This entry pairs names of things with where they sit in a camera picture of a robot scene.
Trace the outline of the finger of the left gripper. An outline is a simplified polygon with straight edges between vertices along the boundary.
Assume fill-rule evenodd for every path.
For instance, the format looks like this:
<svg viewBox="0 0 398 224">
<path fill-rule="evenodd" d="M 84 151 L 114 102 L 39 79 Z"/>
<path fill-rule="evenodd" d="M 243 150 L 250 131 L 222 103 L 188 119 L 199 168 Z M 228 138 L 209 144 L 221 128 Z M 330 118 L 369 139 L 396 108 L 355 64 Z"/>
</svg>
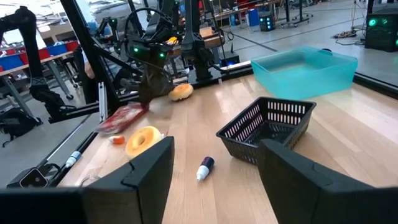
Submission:
<svg viewBox="0 0 398 224">
<path fill-rule="evenodd" d="M 148 108 L 150 102 L 155 98 L 159 89 L 159 79 L 155 73 L 147 72 L 142 76 L 139 84 L 138 94 L 139 101 L 143 108 Z"/>
<path fill-rule="evenodd" d="M 155 96 L 168 95 L 174 89 L 174 84 L 160 70 L 155 71 Z"/>
</svg>

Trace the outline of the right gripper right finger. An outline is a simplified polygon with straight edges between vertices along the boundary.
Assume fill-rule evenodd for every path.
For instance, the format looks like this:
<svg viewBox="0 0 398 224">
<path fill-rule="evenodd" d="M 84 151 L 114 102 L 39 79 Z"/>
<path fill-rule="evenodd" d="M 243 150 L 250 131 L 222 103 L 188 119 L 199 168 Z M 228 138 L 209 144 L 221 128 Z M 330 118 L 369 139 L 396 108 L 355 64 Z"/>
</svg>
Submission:
<svg viewBox="0 0 398 224">
<path fill-rule="evenodd" d="M 270 139 L 257 167 L 279 224 L 398 224 L 398 187 L 373 187 Z"/>
</svg>

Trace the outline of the browned toy bread bun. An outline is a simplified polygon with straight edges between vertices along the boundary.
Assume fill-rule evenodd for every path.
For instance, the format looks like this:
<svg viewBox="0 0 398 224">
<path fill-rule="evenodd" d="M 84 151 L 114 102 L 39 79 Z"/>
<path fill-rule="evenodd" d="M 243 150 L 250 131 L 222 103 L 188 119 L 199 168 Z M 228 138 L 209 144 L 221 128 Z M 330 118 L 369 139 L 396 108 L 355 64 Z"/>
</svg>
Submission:
<svg viewBox="0 0 398 224">
<path fill-rule="evenodd" d="M 193 87 L 189 83 L 177 85 L 170 93 L 169 98 L 172 101 L 178 101 L 188 98 L 193 93 Z"/>
</svg>

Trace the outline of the clear plastic container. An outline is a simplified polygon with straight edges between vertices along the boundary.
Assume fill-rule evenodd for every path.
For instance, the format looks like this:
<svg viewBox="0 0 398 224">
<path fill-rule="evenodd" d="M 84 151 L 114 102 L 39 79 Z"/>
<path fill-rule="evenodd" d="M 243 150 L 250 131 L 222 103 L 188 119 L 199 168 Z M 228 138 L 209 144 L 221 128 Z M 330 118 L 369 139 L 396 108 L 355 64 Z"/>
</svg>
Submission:
<svg viewBox="0 0 398 224">
<path fill-rule="evenodd" d="M 96 182 L 97 180 L 100 180 L 101 177 L 97 175 L 89 175 L 85 178 L 83 178 L 79 184 L 80 187 L 87 187 L 91 185 L 92 183 Z"/>
</svg>

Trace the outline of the person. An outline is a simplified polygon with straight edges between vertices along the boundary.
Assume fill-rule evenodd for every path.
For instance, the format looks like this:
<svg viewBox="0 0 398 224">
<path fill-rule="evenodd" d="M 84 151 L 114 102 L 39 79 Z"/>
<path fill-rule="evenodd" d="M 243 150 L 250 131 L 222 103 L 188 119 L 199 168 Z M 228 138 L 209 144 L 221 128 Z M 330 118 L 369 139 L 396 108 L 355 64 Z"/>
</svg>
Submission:
<svg viewBox="0 0 398 224">
<path fill-rule="evenodd" d="M 96 21 L 91 21 L 91 22 L 87 22 L 88 27 L 89 27 L 89 31 L 92 33 L 95 33 L 97 28 L 99 27 L 98 23 Z M 87 76 L 90 79 L 94 79 L 95 78 L 95 73 L 86 57 L 86 54 L 84 51 L 82 51 L 82 56 L 83 56 L 83 61 L 84 61 L 84 71 L 87 74 Z M 105 60 L 105 67 L 107 68 L 107 74 L 109 76 L 109 78 L 114 81 L 116 78 L 119 78 L 120 76 L 120 71 L 122 69 L 122 67 L 120 65 L 117 65 L 116 63 L 104 58 Z"/>
</svg>

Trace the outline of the black router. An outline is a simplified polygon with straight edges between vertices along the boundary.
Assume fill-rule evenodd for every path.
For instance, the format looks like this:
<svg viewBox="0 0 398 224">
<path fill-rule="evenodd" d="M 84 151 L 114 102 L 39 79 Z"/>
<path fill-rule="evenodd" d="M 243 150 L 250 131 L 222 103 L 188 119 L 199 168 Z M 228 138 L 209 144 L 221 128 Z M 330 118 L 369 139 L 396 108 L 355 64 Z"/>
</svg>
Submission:
<svg viewBox="0 0 398 224">
<path fill-rule="evenodd" d="M 228 51 L 220 52 L 220 65 L 222 67 L 227 67 L 230 65 L 235 65 L 240 62 L 239 55 L 234 51 L 233 44 Z"/>
</svg>

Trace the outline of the dark bottle with white cap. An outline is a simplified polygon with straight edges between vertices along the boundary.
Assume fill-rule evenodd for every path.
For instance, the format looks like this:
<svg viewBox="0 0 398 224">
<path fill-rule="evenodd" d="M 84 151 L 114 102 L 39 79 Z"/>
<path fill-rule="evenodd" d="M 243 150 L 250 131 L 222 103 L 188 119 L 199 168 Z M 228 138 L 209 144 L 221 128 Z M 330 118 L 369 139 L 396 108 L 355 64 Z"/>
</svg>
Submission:
<svg viewBox="0 0 398 224">
<path fill-rule="evenodd" d="M 204 160 L 201 162 L 198 170 L 197 170 L 197 174 L 196 174 L 196 178 L 198 182 L 203 181 L 208 174 L 211 172 L 213 166 L 215 164 L 215 161 L 212 157 L 205 157 Z"/>
</svg>

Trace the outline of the blue storage bin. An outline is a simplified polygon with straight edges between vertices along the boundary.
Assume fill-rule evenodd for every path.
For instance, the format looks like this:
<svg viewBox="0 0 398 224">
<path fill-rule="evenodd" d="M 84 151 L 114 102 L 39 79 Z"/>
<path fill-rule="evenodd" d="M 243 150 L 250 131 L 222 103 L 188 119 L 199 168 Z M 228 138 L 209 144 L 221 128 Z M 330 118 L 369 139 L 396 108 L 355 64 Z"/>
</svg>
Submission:
<svg viewBox="0 0 398 224">
<path fill-rule="evenodd" d="M 65 44 L 49 46 L 47 47 L 47 50 L 51 56 L 61 55 L 68 52 Z"/>
<path fill-rule="evenodd" d="M 0 57 L 0 66 L 2 66 L 3 70 L 11 70 L 23 66 L 23 62 L 19 54 L 7 55 L 5 57 Z"/>
</svg>

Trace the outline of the wooden-top workbench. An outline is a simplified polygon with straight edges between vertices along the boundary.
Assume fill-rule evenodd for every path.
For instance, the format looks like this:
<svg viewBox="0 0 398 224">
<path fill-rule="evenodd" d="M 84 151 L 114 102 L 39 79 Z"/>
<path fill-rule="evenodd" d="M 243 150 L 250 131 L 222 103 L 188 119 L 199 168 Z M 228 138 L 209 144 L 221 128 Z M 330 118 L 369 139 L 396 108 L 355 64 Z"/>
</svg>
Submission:
<svg viewBox="0 0 398 224">
<path fill-rule="evenodd" d="M 62 91 L 64 92 L 65 96 L 69 99 L 72 100 L 73 96 L 70 93 L 69 89 L 67 88 L 66 84 L 65 84 L 65 80 L 62 78 L 60 72 L 56 69 L 56 64 L 55 64 L 55 60 L 58 58 L 63 58 L 66 57 L 67 55 L 71 55 L 73 52 L 69 51 L 69 52 L 65 52 L 63 54 L 59 54 L 59 55 L 55 55 L 55 56 L 51 56 L 48 58 L 45 58 L 43 60 L 41 60 L 41 63 L 47 64 L 47 66 L 49 67 L 49 69 L 53 72 L 53 76 L 55 78 L 55 80 L 57 81 L 59 87 L 62 89 Z M 29 107 L 26 105 L 25 100 L 21 97 L 20 94 L 18 94 L 16 88 L 14 87 L 14 85 L 11 83 L 11 81 L 8 78 L 5 78 L 6 75 L 9 75 L 13 72 L 16 72 L 18 70 L 22 70 L 24 68 L 28 68 L 29 65 L 23 65 L 20 67 L 16 67 L 13 68 L 11 70 L 5 70 L 0 72 L 0 80 L 2 80 L 6 86 L 6 88 L 10 91 L 11 95 L 14 97 L 16 103 L 18 104 L 18 107 L 26 112 L 27 114 L 29 114 L 30 116 L 34 117 L 35 119 L 38 119 L 38 117 L 35 117 L 34 114 L 31 112 L 31 110 L 29 109 Z"/>
</svg>

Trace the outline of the blue floor container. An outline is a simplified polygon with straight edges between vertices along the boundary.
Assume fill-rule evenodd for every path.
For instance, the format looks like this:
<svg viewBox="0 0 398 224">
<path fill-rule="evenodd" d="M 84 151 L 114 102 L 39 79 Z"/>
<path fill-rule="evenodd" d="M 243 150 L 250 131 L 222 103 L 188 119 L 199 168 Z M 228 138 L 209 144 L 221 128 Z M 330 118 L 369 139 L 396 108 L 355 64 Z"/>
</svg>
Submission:
<svg viewBox="0 0 398 224">
<path fill-rule="evenodd" d="M 246 15 L 248 17 L 250 27 L 259 25 L 259 11 L 257 8 L 248 10 Z"/>
</svg>

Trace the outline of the teal translucent plastic bin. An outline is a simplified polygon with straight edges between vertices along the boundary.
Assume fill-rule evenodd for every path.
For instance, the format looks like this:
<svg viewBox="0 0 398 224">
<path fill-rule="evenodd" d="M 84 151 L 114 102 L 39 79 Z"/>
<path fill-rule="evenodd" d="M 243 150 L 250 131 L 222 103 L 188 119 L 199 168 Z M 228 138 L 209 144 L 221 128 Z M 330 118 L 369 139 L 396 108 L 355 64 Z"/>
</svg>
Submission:
<svg viewBox="0 0 398 224">
<path fill-rule="evenodd" d="M 305 100 L 351 87 L 356 57 L 298 47 L 251 59 L 255 79 L 273 96 Z"/>
</svg>

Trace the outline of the black backpack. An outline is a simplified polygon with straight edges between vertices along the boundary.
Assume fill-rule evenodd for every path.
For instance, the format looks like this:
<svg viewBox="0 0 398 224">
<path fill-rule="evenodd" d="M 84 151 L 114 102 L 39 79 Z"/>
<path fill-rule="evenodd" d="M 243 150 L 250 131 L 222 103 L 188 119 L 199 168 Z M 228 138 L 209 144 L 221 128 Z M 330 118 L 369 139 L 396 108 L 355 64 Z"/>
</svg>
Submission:
<svg viewBox="0 0 398 224">
<path fill-rule="evenodd" d="M 0 132 L 10 136 L 10 140 L 3 142 L 2 147 L 41 124 L 40 118 L 34 118 L 19 108 L 0 112 Z"/>
</svg>

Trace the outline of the black computer green lights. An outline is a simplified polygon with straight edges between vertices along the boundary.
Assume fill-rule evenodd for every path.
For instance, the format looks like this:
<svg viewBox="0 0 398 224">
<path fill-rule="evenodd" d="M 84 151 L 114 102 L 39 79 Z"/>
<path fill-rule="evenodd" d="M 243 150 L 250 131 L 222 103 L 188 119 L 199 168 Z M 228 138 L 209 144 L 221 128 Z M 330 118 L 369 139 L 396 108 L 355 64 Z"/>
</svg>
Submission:
<svg viewBox="0 0 398 224">
<path fill-rule="evenodd" d="M 365 47 L 398 51 L 398 12 L 375 12 L 367 16 Z"/>
</svg>

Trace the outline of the silver aluminium bracket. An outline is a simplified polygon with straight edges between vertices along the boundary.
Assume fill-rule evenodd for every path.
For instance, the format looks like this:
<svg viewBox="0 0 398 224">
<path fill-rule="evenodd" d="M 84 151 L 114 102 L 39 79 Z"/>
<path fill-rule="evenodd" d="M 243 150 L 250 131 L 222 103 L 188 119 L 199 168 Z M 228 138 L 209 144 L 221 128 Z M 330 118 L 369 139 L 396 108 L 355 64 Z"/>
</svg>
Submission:
<svg viewBox="0 0 398 224">
<path fill-rule="evenodd" d="M 102 123 L 108 117 L 107 92 L 104 82 L 98 83 L 99 121 Z"/>
</svg>

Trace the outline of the black aluminium rig frame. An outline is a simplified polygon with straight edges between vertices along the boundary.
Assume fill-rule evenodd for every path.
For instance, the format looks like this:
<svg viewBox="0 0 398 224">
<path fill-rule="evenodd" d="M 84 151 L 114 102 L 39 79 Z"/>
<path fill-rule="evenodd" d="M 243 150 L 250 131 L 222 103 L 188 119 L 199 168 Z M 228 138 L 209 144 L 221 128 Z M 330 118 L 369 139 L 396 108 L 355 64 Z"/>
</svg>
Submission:
<svg viewBox="0 0 398 224">
<path fill-rule="evenodd" d="M 141 75 L 144 72 L 138 68 L 133 68 L 133 66 L 128 63 L 123 62 L 99 45 L 96 39 L 89 34 L 88 28 L 85 27 L 86 21 L 83 18 L 83 14 L 80 11 L 76 0 L 60 0 L 60 2 L 67 13 L 70 24 L 75 31 L 75 35 L 80 41 L 82 49 L 85 51 L 88 60 L 93 63 L 94 71 L 98 73 L 96 75 L 97 82 L 104 82 L 105 84 L 108 101 L 108 116 L 112 115 L 120 106 L 126 105 L 130 101 L 140 102 L 138 92 L 124 96 L 119 96 L 116 93 L 114 85 L 111 83 L 111 80 L 106 74 L 104 58 L 113 61 L 130 72 Z M 90 103 L 86 106 L 77 107 L 75 109 L 70 109 L 69 111 L 63 112 L 60 115 L 53 115 L 51 118 L 49 118 L 49 123 L 57 123 L 96 112 L 99 112 L 98 102 Z"/>
</svg>

